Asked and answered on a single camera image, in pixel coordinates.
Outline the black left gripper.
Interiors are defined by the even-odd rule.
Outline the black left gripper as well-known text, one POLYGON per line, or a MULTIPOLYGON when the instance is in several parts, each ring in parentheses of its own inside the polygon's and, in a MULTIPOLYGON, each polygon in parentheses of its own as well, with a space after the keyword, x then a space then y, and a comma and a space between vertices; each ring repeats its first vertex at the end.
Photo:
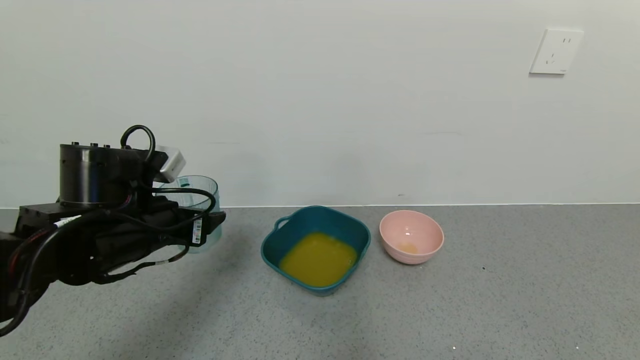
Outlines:
POLYGON ((199 248, 206 243, 207 235, 219 228, 227 217, 226 212, 220 210, 199 218, 201 212, 196 207, 172 207, 144 213, 132 224, 158 235, 159 241, 165 246, 199 248))

